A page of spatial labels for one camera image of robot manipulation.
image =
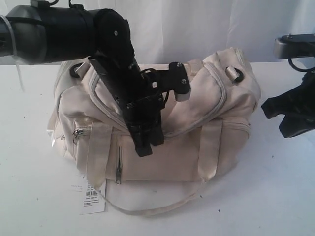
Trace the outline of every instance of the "white surface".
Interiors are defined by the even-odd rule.
[[[73,0],[87,10],[112,8],[128,19],[139,63],[205,58],[240,47],[251,62],[275,61],[274,40],[312,33],[314,0]],[[0,14],[30,0],[0,0]],[[58,7],[68,7],[60,0]]]
[[[265,98],[300,84],[303,76],[286,62],[252,66]],[[22,66],[26,93],[21,93],[15,67],[0,67],[1,236],[315,235],[315,133],[284,139],[278,130],[281,119],[267,120],[260,108],[251,119],[252,135],[240,163],[213,180],[203,198],[151,218],[112,208],[79,215],[82,195],[70,191],[76,167],[58,157],[46,134],[57,70]],[[131,187],[116,198],[134,202],[132,207],[164,204],[167,197],[152,199],[173,193],[171,185],[162,192],[152,185],[141,196],[141,186]]]

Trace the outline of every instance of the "label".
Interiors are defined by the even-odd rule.
[[[106,196],[106,181],[98,190],[103,196]],[[105,200],[88,182],[86,178],[83,184],[83,200],[80,215],[93,214],[105,211]]]

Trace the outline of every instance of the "cream duffel bag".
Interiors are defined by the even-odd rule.
[[[80,78],[71,77],[69,69]],[[163,145],[153,155],[139,157],[123,119],[106,86],[87,59],[63,62],[55,85],[55,109],[48,125],[59,154],[75,160],[88,182],[98,189],[107,179],[124,181],[200,181],[229,171],[250,135],[248,119],[257,107],[260,87],[239,49],[226,49],[184,64],[191,83],[188,101],[170,94],[162,110]],[[168,69],[167,64],[141,69]],[[175,209],[192,193],[170,206],[128,211],[152,215]]]

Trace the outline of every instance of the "handbag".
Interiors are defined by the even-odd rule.
[[[71,76],[76,69],[79,78]],[[87,59],[61,64],[54,88],[55,107],[48,132],[59,155],[75,161],[96,190],[104,181],[200,181],[231,170],[237,154],[250,136],[249,117],[261,97],[249,62],[240,49],[217,51],[204,60],[184,63],[191,84],[190,99],[176,102],[170,94],[161,111],[164,144],[140,158],[121,112]],[[168,64],[140,68],[166,70]],[[129,211],[130,215],[153,215],[173,210],[195,197],[156,209]]]

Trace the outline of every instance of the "bag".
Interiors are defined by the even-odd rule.
[[[80,78],[69,69],[78,63]],[[241,50],[229,48],[184,64],[191,83],[188,101],[170,94],[161,111],[163,145],[140,158],[108,89],[87,59],[61,64],[55,84],[55,109],[48,125],[59,154],[75,160],[95,189],[104,181],[200,181],[206,183],[228,172],[250,135],[249,117],[261,96],[260,87]],[[168,69],[167,64],[140,65],[141,69]],[[192,199],[166,207],[128,211],[152,215],[175,209]]]

